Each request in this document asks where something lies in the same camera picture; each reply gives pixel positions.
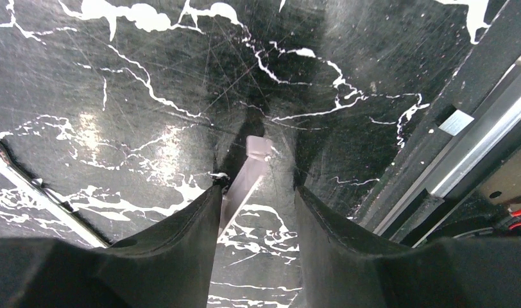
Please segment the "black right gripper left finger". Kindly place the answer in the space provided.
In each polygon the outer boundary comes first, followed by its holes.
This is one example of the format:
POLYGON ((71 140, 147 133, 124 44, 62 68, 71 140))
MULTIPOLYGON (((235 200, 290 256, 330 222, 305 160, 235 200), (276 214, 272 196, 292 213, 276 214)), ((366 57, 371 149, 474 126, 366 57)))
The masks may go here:
POLYGON ((222 192, 108 248, 0 238, 0 307, 205 307, 222 192))

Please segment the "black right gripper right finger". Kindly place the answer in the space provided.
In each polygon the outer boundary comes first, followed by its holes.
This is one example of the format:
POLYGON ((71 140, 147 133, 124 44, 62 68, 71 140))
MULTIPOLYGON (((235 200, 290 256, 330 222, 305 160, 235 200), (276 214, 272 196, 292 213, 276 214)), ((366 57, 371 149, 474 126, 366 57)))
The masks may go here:
POLYGON ((443 238, 410 248, 295 194, 310 307, 521 307, 521 239, 443 238))

